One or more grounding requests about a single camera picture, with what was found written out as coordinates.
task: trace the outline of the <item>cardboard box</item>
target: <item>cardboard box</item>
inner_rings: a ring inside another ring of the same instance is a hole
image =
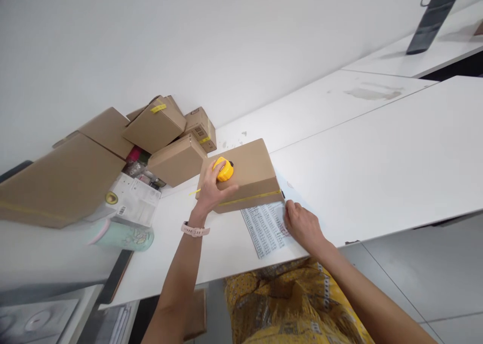
[[[273,202],[284,202],[275,176],[272,161],[263,139],[255,140],[206,159],[201,167],[198,189],[212,161],[224,157],[233,162],[233,175],[226,182],[217,182],[219,189],[238,184],[240,189],[222,201],[214,211],[217,213],[237,211]]]
[[[129,120],[116,109],[109,108],[95,118],[89,120],[61,141],[55,143],[52,148],[59,147],[77,132],[80,132],[99,143],[110,152],[125,159],[134,146],[134,144],[122,137],[122,133],[126,129],[126,124],[128,123]]]
[[[216,150],[216,131],[201,107],[185,115],[186,128],[183,135],[193,134],[198,139],[205,152]]]
[[[151,227],[160,198],[161,192],[121,173],[106,193],[104,202],[84,220],[95,222],[114,214],[112,221]]]
[[[0,219],[63,228],[92,214],[126,162],[77,133],[0,184]]]
[[[162,96],[128,114],[128,119],[131,122],[122,136],[151,154],[175,140],[186,127],[185,117]]]
[[[147,169],[171,187],[200,173],[206,152],[192,134],[185,135],[149,158]]]
[[[178,110],[178,112],[179,112],[181,115],[183,115],[183,113],[181,112],[180,107],[178,106],[178,104],[176,104],[175,100],[173,99],[173,97],[172,97],[171,95],[168,95],[168,96],[166,97],[166,99],[168,99],[168,100],[171,102],[171,104],[173,104],[173,106],[176,108],[176,110]]]

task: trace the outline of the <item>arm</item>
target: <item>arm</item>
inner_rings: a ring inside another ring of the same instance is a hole
[[[223,191],[217,188],[216,176],[224,164],[219,164],[220,167],[213,170],[214,164],[208,167],[200,198],[191,211],[188,221],[190,227],[204,227],[208,213],[238,189],[236,185]],[[183,342],[189,304],[200,266],[201,241],[202,237],[183,234],[141,344]]]
[[[436,343],[326,240],[315,215],[289,200],[285,224],[295,240],[331,273],[376,344]]]

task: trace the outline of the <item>white desk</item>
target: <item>white desk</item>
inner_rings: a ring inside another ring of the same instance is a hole
[[[271,153],[435,83],[339,70],[217,128],[217,150],[208,156],[260,138]],[[163,197],[197,184],[198,177],[194,177],[177,187],[165,188]]]
[[[455,77],[279,149],[272,162],[336,246],[476,211],[483,208],[482,95],[482,79]],[[161,291],[180,222],[196,203],[188,193],[197,180],[190,182],[161,199],[154,242],[133,255],[111,305]],[[239,211],[211,213],[207,227],[197,283],[306,255],[294,243],[259,260]]]
[[[384,47],[344,70],[422,77],[465,57],[483,51],[483,36],[474,32],[483,20],[483,1],[450,15],[428,51],[406,55],[413,34]]]

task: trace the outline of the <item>white box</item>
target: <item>white box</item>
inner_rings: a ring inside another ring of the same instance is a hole
[[[161,192],[121,173],[105,197],[105,202],[84,218],[86,221],[94,222],[113,215],[111,220],[114,222],[151,227]]]

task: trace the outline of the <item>wrist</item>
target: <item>wrist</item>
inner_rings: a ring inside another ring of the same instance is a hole
[[[205,220],[208,216],[208,210],[204,207],[196,204],[193,211],[191,211],[190,220],[188,221],[188,226],[194,228],[203,228],[205,226]]]
[[[340,255],[339,250],[330,241],[325,241],[317,248],[315,257],[323,266],[328,265],[333,259]]]

